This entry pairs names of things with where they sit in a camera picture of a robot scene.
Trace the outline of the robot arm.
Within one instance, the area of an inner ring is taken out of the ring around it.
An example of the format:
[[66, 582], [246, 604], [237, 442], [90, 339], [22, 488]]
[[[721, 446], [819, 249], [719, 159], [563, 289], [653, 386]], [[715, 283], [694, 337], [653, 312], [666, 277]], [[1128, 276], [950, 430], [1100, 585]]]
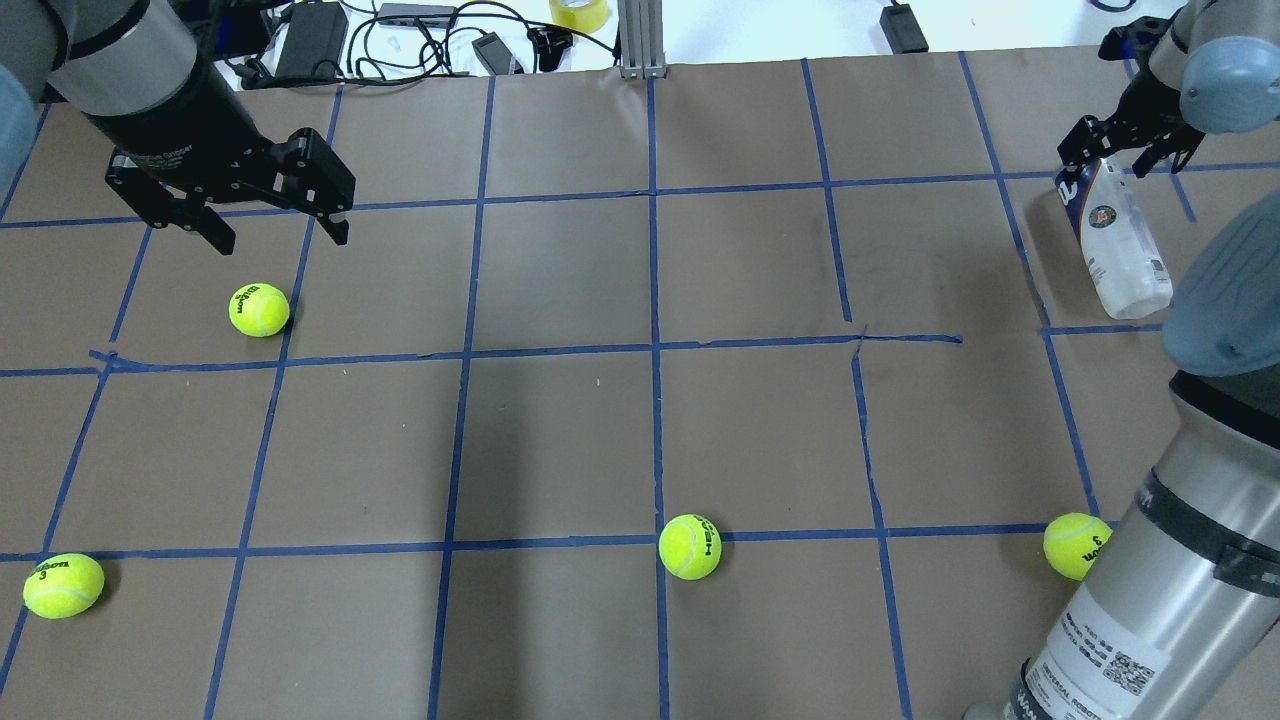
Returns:
[[46, 88], [114, 146], [105, 181], [145, 223], [204, 237], [223, 255], [227, 202], [312, 217], [346, 245], [356, 179], [314, 128], [262, 136], [166, 1], [5, 1], [1, 10], [3, 182], [36, 141]]
[[1105, 311], [1166, 311], [1180, 425], [1007, 698], [969, 719], [1193, 719], [1277, 624], [1277, 195], [1172, 284], [1110, 163], [1183, 168], [1206, 136], [1276, 120], [1277, 4], [1189, 1], [1111, 29], [1100, 56], [1138, 73], [1062, 140], [1055, 183]]

